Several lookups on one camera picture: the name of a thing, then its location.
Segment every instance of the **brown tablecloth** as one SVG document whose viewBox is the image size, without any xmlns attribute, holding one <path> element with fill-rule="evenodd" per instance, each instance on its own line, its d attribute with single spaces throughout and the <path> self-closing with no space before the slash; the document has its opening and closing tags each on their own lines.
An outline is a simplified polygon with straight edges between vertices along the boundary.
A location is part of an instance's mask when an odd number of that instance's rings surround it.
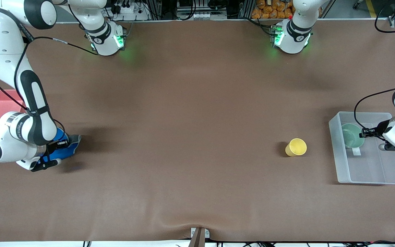
<svg viewBox="0 0 395 247">
<path fill-rule="evenodd" d="M 395 35 L 320 21 L 300 54 L 248 22 L 138 23 L 126 50 L 51 40 L 28 57 L 53 117 L 83 134 L 66 164 L 0 164 L 0 241 L 395 240 L 395 186 L 337 183 L 328 121 L 395 87 Z M 77 25 L 34 32 L 88 48 Z M 395 114 L 391 94 L 361 111 Z M 308 144 L 289 158 L 292 138 Z"/>
</svg>

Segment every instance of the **yellow cup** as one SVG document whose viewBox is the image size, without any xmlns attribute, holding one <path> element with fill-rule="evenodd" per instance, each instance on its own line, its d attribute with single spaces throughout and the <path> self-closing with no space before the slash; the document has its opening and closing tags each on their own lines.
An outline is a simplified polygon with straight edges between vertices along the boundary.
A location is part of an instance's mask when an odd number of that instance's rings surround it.
<svg viewBox="0 0 395 247">
<path fill-rule="evenodd" d="M 292 139 L 286 146 L 286 154 L 290 157 L 295 157 L 305 154 L 307 151 L 307 144 L 299 138 Z"/>
</svg>

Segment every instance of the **brown table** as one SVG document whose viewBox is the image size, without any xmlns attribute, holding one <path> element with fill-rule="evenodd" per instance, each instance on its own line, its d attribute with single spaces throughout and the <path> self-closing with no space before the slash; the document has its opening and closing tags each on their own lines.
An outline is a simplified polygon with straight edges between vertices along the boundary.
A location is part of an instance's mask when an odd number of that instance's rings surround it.
<svg viewBox="0 0 395 247">
<path fill-rule="evenodd" d="M 53 117 L 85 135 L 67 164 L 0 164 L 0 241 L 395 240 L 395 186 L 337 183 L 328 121 L 395 87 L 395 35 L 321 21 L 287 55 L 248 22 L 135 24 L 127 49 L 28 50 Z M 41 32 L 89 47 L 76 25 Z M 391 94 L 361 111 L 395 113 Z M 292 138 L 308 144 L 289 158 Z"/>
</svg>

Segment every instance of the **yellow tape line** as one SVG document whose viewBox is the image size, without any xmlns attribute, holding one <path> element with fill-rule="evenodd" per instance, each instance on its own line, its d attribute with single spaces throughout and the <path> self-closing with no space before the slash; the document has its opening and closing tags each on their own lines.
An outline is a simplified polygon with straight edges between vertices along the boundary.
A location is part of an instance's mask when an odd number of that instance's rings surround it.
<svg viewBox="0 0 395 247">
<path fill-rule="evenodd" d="M 371 18 L 376 18 L 376 12 L 374 12 L 374 8 L 373 8 L 373 4 L 371 3 L 371 0 L 366 0 L 366 2 Z"/>
</svg>

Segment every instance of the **green bowl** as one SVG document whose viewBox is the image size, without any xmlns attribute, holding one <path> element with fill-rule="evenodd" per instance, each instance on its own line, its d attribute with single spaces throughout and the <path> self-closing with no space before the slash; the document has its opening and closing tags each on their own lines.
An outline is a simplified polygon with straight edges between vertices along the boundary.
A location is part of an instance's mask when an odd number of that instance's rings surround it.
<svg viewBox="0 0 395 247">
<path fill-rule="evenodd" d="M 342 134 L 344 135 L 344 144 L 348 148 L 358 148 L 365 142 L 364 138 L 359 137 L 362 129 L 359 126 L 346 123 L 342 125 Z"/>
</svg>

